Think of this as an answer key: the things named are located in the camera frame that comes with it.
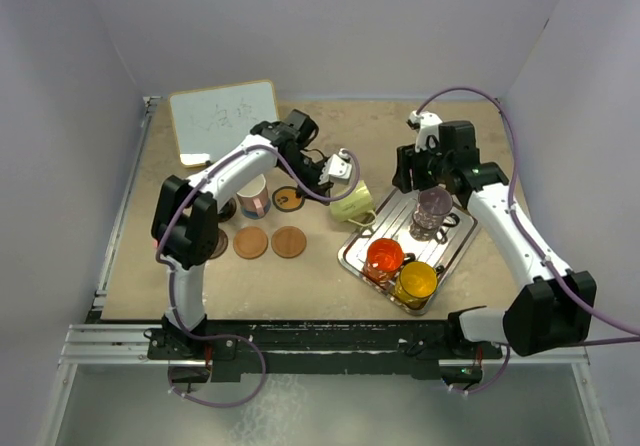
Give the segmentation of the purple mug black rim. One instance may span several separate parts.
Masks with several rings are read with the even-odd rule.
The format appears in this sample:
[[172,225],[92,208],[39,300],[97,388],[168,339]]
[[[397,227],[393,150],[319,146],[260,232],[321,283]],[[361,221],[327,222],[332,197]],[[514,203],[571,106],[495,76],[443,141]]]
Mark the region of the purple mug black rim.
[[459,217],[453,213],[451,195],[441,187],[432,187],[418,194],[409,233],[417,241],[445,244],[447,232],[459,223]]

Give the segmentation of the pale yellow mug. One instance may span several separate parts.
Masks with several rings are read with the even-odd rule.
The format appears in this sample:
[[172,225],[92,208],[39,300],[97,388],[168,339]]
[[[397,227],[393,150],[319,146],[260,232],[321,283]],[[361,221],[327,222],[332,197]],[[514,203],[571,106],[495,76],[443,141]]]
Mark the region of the pale yellow mug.
[[363,180],[344,199],[329,205],[331,217],[338,222],[349,222],[358,227],[372,226],[376,221],[374,199]]

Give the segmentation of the pink mug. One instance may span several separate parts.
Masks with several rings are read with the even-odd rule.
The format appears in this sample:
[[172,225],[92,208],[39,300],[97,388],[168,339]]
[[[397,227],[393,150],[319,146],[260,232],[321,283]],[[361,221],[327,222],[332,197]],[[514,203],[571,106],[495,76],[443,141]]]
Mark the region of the pink mug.
[[236,193],[240,209],[257,209],[271,202],[267,181],[264,175],[258,175]]

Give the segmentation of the dark mug white interior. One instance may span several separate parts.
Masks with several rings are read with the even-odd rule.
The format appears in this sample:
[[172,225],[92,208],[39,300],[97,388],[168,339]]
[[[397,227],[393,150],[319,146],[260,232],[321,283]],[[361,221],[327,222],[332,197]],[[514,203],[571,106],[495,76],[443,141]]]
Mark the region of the dark mug white interior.
[[234,198],[229,199],[217,213],[218,223],[225,223],[232,219],[237,211],[237,203]]

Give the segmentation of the light wooden coaster bottom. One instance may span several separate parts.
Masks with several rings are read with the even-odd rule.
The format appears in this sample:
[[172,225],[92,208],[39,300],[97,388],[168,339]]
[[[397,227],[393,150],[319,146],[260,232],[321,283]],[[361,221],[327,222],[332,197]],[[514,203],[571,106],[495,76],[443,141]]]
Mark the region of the light wooden coaster bottom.
[[293,259],[301,255],[307,246],[305,234],[297,227],[284,226],[276,230],[271,238],[271,247],[276,255]]

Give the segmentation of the light wooden coaster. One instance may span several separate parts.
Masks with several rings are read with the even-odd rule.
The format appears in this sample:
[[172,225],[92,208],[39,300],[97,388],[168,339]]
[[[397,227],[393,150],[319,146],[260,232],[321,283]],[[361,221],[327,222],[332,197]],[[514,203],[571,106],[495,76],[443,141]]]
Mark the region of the light wooden coaster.
[[301,255],[307,246],[305,234],[297,227],[284,226],[276,230],[271,238],[271,247],[276,255],[293,259]]
[[235,253],[247,260],[263,255],[268,248],[267,234],[258,227],[245,227],[238,231],[233,240]]

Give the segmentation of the light wooden coaster top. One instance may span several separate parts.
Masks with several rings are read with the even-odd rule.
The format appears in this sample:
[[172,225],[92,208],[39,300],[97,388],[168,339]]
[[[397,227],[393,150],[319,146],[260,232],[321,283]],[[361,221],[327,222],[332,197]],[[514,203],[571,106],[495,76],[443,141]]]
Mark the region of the light wooden coaster top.
[[235,253],[247,260],[263,255],[268,248],[267,234],[258,227],[245,227],[238,231],[233,240]]

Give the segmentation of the dark wooden coaster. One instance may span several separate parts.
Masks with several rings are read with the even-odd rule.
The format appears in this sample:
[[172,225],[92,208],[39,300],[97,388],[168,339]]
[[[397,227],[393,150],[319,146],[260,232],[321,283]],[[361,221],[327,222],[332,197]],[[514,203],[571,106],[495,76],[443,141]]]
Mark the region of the dark wooden coaster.
[[229,244],[229,239],[226,232],[222,229],[218,230],[218,241],[210,255],[210,260],[216,259],[224,254]]

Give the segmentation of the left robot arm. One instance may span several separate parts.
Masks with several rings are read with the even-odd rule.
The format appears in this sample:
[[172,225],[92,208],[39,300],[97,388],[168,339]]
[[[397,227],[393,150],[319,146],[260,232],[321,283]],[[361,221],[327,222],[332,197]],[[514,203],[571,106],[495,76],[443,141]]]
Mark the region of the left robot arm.
[[318,132],[309,115],[294,109],[282,121],[253,126],[236,148],[205,170],[188,179],[172,175],[162,183],[151,235],[157,241],[156,260],[168,269],[164,320],[176,328],[170,344],[182,357],[194,358],[205,348],[204,265],[217,246],[219,213],[229,200],[278,167],[305,196],[329,202],[332,183],[322,176],[328,160],[305,154]]

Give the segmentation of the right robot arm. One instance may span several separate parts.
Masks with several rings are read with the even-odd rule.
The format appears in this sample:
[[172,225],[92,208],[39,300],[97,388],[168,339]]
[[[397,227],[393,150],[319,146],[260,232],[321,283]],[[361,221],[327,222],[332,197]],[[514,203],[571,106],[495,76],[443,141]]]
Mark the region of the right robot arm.
[[432,113],[413,113],[407,123],[417,137],[396,150],[393,186],[403,193],[444,187],[489,233],[519,288],[506,310],[479,306],[450,314],[446,349],[467,357],[480,342],[493,342],[529,356],[584,341],[595,279],[574,271],[542,239],[500,166],[481,160],[473,124]]

